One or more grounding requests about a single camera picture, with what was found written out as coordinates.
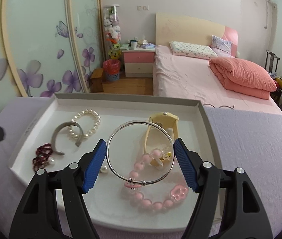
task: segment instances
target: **silver bangle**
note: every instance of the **silver bangle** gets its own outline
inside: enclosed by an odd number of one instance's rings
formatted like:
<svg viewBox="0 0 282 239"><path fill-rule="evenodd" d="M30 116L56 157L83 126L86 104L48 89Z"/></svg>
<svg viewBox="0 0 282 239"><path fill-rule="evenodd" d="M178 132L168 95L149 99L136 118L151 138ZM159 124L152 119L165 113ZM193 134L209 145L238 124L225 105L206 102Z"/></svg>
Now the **silver bangle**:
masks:
<svg viewBox="0 0 282 239"><path fill-rule="evenodd" d="M73 122L73 121L69 121L69 122L65 122L65 123L60 124L60 125L54 130L54 132L53 132L53 134L52 134L52 137L51 137L51 148L52 148L52 150L53 150L55 153L57 153L57 154L59 154L59 155L61 155L61 156L65 155L65 153L62 152L62 151L57 151L57 150L56 150L56 138L57 138L57 135L58 135L58 133L60 132L60 130L63 129L64 127L67 127L67 126L76 126L76 127L78 127L78 128L80 129L80 134L78 135L78 139L77 139L77 141L75 142L75 145L76 145L77 147L81 145L81 142L82 142L82 140L83 140L83 130L82 130L81 126L80 126L78 123Z"/></svg>
<svg viewBox="0 0 282 239"><path fill-rule="evenodd" d="M157 180L153 180L153 181L135 181L135 180L132 180L131 177L129 178L125 178L121 175L119 175L112 167L111 163L110 163L110 159L109 159L109 145L110 145L110 142L111 142L111 139L113 138L113 136L119 132L121 129L127 127L127 126L131 126L131 125L136 125L136 124L143 124L143 125L148 125L148 126L151 126L153 128L156 128L158 129L159 131L161 131L166 137L167 139L169 140L169 142L171 143L171 147L172 147L172 153L173 153L173 161L172 161L172 164L171 164L171 167L170 169L160 178L158 178ZM174 165L174 158L175 158L175 154L174 154L174 148L173 148L173 141L172 141L172 138L169 136L169 134L163 129L161 128L160 126L158 126L157 124L154 124L152 122L149 122L149 121L144 121L144 120L133 120L133 121L129 121L129 122L126 122L124 124L122 124L121 126L119 126L116 130L114 130L114 132L111 134L111 136L109 137L108 139L108 142L107 142L107 147L106 147L106 160L108 162L108 166L110 168L110 170L119 178L121 178L122 180L125 180L129 183L134 183L134 184L141 184L143 186L145 186L146 184L154 184L154 183L157 183L159 181L162 181L171 171L173 165Z"/></svg>

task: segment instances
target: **pink beaded bracelet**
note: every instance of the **pink beaded bracelet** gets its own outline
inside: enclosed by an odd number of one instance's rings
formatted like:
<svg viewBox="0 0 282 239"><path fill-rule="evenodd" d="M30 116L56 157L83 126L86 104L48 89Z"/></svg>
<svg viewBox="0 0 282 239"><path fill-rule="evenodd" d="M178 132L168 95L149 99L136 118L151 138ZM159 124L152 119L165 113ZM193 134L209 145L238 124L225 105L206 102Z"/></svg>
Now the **pink beaded bracelet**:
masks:
<svg viewBox="0 0 282 239"><path fill-rule="evenodd" d="M162 153L162 150L156 148L151 151L151 154L144 154L141 161L134 164L134 169L129 173L129 177L137 180L139 177L139 172L144 170L145 164L150 164L153 159L158 159L159 157L161 157ZM143 209L153 210L156 212L170 209L173 206L178 205L188 195L188 188L183 186L182 184L177 184L170 191L169 196L163 202L158 201L152 203L150 199L145 199L143 193L140 192L140 189L142 187L140 184L125 182L124 187L128 192L130 200L136 202L137 205L139 205Z"/></svg>

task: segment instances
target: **purple tablecloth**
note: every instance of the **purple tablecloth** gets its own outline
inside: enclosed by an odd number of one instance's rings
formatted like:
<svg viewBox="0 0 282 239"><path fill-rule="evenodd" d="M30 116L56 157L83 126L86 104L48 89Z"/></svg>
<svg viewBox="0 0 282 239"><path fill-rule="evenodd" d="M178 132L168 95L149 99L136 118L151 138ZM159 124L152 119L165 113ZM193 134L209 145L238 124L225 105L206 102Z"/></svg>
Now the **purple tablecloth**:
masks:
<svg viewBox="0 0 282 239"><path fill-rule="evenodd" d="M8 236L11 222L25 187L7 167L16 143L45 98L15 98L0 114L6 138L0 143L0 230ZM273 235L282 230L282 116L205 109L210 120L224 169L242 166L249 174L265 206ZM60 211L63 232L70 234L65 213ZM124 232L96 226L101 238L181 238L182 232L147 234Z"/></svg>

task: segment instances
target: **yellow watch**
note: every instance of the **yellow watch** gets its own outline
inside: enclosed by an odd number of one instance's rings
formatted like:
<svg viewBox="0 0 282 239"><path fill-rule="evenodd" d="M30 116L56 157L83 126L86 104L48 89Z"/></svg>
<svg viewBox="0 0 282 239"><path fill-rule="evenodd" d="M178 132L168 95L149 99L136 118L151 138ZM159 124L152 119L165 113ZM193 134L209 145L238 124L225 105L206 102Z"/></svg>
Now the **yellow watch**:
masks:
<svg viewBox="0 0 282 239"><path fill-rule="evenodd" d="M167 130L168 128L172 128L173 130L173 141L175 141L179 137L179 130L178 130L178 121L179 117L176 115L173 115L169 112L160 112L153 114L148 119L149 122L153 122L163 128L164 130ZM145 133L145 139L144 139L144 153L147 154L146 150L146 142L148 140L148 134L150 132L151 127L149 126L146 133ZM172 153L167 152L166 156L161 156L159 159L153 159L151 161L151 165L156 167L162 167L164 163L168 163L172 158Z"/></svg>

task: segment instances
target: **headboard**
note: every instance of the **headboard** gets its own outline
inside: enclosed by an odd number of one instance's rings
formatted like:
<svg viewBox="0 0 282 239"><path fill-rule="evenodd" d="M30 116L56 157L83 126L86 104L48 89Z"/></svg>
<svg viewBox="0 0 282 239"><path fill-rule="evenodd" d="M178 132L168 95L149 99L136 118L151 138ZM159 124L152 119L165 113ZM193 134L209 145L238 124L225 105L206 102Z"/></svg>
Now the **headboard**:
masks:
<svg viewBox="0 0 282 239"><path fill-rule="evenodd" d="M156 14L156 45L169 46L170 41L179 41L211 46L212 35L232 41L231 55L236 56L238 44L236 30L194 17Z"/></svg>

